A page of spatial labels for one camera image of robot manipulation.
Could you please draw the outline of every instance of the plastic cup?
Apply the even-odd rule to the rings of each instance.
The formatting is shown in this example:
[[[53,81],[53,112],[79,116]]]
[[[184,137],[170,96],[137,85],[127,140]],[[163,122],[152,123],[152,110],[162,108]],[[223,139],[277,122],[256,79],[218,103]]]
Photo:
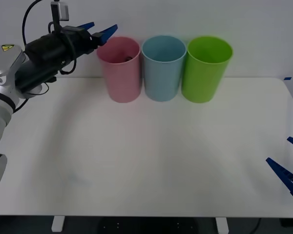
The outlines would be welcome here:
[[[125,103],[139,96],[139,54],[139,44],[127,37],[113,37],[97,49],[107,91],[112,100]]]
[[[156,36],[142,45],[146,95],[155,101],[169,101],[177,92],[187,53],[185,44],[172,36]]]
[[[233,55],[231,46],[216,37],[199,37],[188,44],[182,94],[196,103],[210,101]]]

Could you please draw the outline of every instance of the cup rim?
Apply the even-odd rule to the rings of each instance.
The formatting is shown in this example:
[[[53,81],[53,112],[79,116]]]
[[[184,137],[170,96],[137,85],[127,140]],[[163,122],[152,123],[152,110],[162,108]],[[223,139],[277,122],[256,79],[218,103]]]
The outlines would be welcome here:
[[[113,64],[113,65],[123,65],[123,64],[125,64],[125,63],[129,63],[129,62],[133,61],[134,59],[138,58],[139,55],[141,54],[141,46],[140,46],[140,44],[139,44],[135,39],[130,38],[130,37],[125,37],[125,36],[113,36],[113,37],[111,37],[110,39],[112,39],[112,38],[126,38],[126,39],[130,39],[130,40],[134,41],[134,42],[139,46],[139,52],[138,52],[138,54],[137,54],[134,58],[132,58],[131,60],[129,60],[129,61],[113,63],[113,62],[107,62],[107,61],[101,59],[101,58],[98,56],[98,49],[97,49],[97,57],[98,57],[99,60],[101,60],[101,61],[103,61],[103,62],[106,62],[106,63],[108,63],[108,64]]]
[[[198,39],[198,38],[214,38],[214,39],[221,40],[222,42],[224,42],[225,44],[227,44],[227,45],[230,47],[230,49],[231,49],[231,55],[230,55],[230,57],[229,57],[227,60],[222,61],[222,62],[204,62],[204,61],[202,61],[202,60],[197,59],[196,57],[194,57],[194,56],[190,53],[190,51],[189,51],[189,46],[190,46],[190,44],[191,44],[194,40],[196,40],[196,39]],[[205,63],[205,64],[211,64],[211,65],[217,65],[217,64],[222,64],[222,63],[228,62],[228,61],[232,58],[232,56],[233,56],[233,48],[232,48],[232,46],[231,46],[228,42],[226,42],[224,39],[221,39],[221,38],[219,38],[219,37],[209,36],[209,35],[196,37],[196,38],[193,38],[191,41],[189,41],[189,43],[188,43],[188,45],[187,45],[187,52],[188,52],[188,54],[189,54],[193,59],[195,59],[196,61],[199,61],[199,62],[202,62],[202,63]]]
[[[157,61],[157,60],[154,60],[154,59],[149,58],[149,57],[146,56],[145,53],[143,52],[143,46],[144,46],[144,44],[145,44],[148,40],[150,40],[150,39],[152,39],[152,38],[156,38],[156,37],[163,37],[163,36],[164,36],[164,37],[175,38],[175,39],[179,40],[179,41],[183,44],[183,46],[185,47],[185,52],[184,52],[184,53],[183,53],[178,59],[175,59],[175,60],[172,60],[172,61],[162,62],[162,61]],[[174,36],[171,36],[171,35],[156,35],[156,36],[152,36],[152,37],[146,39],[146,40],[142,43],[142,45],[141,45],[141,53],[143,54],[143,56],[144,56],[145,58],[147,58],[148,60],[150,60],[150,61],[153,61],[153,62],[159,62],[159,63],[170,63],[170,62],[178,61],[178,60],[182,59],[182,58],[187,54],[187,51],[188,51],[188,49],[187,49],[186,44],[185,44],[181,39],[179,39],[179,38],[177,38],[177,37],[174,37]]]

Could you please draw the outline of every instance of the pink cup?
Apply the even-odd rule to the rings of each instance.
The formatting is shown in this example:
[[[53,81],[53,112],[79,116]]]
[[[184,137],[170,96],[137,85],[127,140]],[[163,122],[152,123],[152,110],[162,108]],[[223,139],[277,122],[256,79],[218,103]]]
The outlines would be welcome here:
[[[141,92],[140,46],[126,37],[113,37],[97,49],[108,94],[116,102],[130,102]]]

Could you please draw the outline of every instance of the white wall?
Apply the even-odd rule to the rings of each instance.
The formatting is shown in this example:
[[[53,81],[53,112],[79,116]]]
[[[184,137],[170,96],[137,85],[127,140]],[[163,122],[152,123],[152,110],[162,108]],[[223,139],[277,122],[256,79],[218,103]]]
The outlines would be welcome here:
[[[21,22],[33,0],[0,1],[0,44],[21,40]],[[118,35],[138,40],[172,34],[188,40],[216,35],[234,48],[233,77],[293,77],[293,0],[66,0],[71,25],[95,21],[96,30],[118,24]],[[28,41],[47,33],[50,0],[30,13]],[[92,54],[79,59],[73,76],[101,73]]]

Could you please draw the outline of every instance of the table leg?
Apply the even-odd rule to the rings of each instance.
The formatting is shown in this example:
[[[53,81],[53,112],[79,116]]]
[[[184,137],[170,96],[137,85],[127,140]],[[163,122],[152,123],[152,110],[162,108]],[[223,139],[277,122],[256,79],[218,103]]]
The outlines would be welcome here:
[[[229,233],[227,218],[216,218],[216,225],[219,234]]]
[[[63,230],[65,216],[54,216],[51,230],[54,233],[60,233]]]

